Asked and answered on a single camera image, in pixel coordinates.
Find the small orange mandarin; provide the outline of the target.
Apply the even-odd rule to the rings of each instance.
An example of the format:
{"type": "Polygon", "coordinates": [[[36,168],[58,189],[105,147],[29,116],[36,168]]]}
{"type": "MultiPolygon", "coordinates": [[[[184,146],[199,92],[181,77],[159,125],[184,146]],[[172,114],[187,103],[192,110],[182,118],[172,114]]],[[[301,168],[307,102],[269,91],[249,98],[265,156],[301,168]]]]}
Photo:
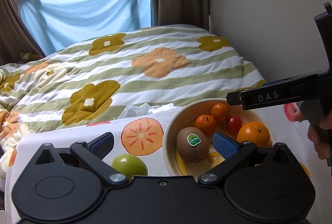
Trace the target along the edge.
{"type": "Polygon", "coordinates": [[[217,121],[211,115],[204,114],[196,119],[194,126],[205,136],[212,136],[217,130],[217,121]]]}

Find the brown left curtain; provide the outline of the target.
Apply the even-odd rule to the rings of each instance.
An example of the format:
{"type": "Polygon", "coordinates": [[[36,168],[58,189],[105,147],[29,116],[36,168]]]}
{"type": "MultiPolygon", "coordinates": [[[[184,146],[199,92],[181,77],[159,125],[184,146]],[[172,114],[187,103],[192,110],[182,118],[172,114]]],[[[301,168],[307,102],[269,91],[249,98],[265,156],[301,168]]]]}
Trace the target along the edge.
{"type": "Polygon", "coordinates": [[[25,52],[45,56],[20,18],[15,0],[1,0],[1,63],[17,63],[25,52]]]}

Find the white fruit print tablecloth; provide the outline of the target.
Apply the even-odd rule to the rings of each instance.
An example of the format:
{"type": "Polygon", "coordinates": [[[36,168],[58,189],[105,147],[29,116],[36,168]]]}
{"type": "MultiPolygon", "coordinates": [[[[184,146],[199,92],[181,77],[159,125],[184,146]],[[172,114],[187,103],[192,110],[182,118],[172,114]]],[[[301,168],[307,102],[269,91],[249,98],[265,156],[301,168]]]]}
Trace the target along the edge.
{"type": "MultiPolygon", "coordinates": [[[[185,163],[176,152],[176,137],[185,127],[193,126],[200,115],[208,113],[215,100],[206,100],[186,108],[148,114],[103,123],[54,130],[26,135],[16,147],[11,158],[6,181],[5,223],[17,223],[20,219],[11,200],[15,182],[38,148],[51,143],[56,148],[67,148],[76,141],[91,141],[97,136],[111,132],[114,143],[107,146],[104,157],[107,164],[122,154],[140,158],[150,176],[199,176],[223,161],[222,155],[210,148],[208,158],[200,163],[185,163]]],[[[302,163],[310,175],[316,190],[314,206],[308,214],[311,223],[331,223],[331,171],[324,161],[317,158],[312,143],[307,139],[307,122],[295,122],[294,104],[244,111],[233,106],[230,113],[244,123],[261,122],[270,133],[270,141],[284,142],[302,163]]]]}

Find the brown kiwi with sticker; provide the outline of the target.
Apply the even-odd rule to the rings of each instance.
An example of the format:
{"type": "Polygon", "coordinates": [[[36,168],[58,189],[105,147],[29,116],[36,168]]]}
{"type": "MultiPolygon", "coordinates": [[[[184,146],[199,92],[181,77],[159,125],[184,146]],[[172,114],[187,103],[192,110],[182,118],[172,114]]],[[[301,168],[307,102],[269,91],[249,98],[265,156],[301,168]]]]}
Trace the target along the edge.
{"type": "Polygon", "coordinates": [[[199,163],[207,159],[209,142],[195,127],[186,127],[177,134],[176,146],[180,157],[186,163],[199,163]]]}

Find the floral striped quilt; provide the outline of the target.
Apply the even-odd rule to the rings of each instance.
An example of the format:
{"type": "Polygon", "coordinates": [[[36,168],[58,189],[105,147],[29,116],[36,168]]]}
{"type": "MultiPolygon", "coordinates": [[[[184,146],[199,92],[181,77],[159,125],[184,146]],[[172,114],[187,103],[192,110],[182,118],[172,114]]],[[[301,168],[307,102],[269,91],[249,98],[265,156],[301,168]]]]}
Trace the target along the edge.
{"type": "Polygon", "coordinates": [[[24,135],[116,119],[127,106],[182,107],[265,79],[221,36],[191,25],[121,32],[1,66],[1,181],[24,135]]]}

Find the red cherry tomato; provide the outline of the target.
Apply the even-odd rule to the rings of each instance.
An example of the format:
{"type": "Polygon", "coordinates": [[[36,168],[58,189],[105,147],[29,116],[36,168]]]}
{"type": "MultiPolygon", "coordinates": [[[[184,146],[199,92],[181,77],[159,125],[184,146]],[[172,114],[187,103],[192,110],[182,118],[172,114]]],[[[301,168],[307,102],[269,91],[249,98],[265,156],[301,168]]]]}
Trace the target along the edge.
{"type": "Polygon", "coordinates": [[[227,120],[227,131],[230,136],[236,137],[242,128],[242,120],[238,116],[231,116],[227,120]]]}

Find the orange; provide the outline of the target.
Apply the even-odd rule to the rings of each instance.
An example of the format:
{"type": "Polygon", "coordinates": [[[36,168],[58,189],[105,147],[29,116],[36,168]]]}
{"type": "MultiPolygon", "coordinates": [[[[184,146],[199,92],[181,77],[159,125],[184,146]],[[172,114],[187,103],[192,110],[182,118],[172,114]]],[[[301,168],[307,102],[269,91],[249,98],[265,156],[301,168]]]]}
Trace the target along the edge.
{"type": "Polygon", "coordinates": [[[236,140],[238,142],[251,141],[259,148],[266,148],[270,144],[271,137],[269,130],[264,124],[253,121],[241,127],[236,140]]]}

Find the light blue window cloth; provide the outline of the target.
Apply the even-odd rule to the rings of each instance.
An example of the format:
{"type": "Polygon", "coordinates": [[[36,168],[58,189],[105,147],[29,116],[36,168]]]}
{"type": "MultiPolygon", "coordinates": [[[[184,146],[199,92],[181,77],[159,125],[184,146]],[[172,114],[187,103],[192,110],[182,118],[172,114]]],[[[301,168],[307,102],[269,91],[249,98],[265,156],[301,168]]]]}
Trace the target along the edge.
{"type": "Polygon", "coordinates": [[[151,26],[151,0],[19,0],[22,21],[45,55],[71,44],[151,26]]]}

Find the green apple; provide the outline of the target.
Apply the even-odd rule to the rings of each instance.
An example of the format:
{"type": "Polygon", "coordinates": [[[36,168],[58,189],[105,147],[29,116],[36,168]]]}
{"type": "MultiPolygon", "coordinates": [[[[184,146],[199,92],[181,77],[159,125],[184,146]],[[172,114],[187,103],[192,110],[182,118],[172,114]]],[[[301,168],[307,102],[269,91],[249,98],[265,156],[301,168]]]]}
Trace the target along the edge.
{"type": "Polygon", "coordinates": [[[133,176],[147,176],[148,168],[139,158],[131,154],[122,154],[113,159],[111,167],[125,175],[130,181],[133,176]]]}

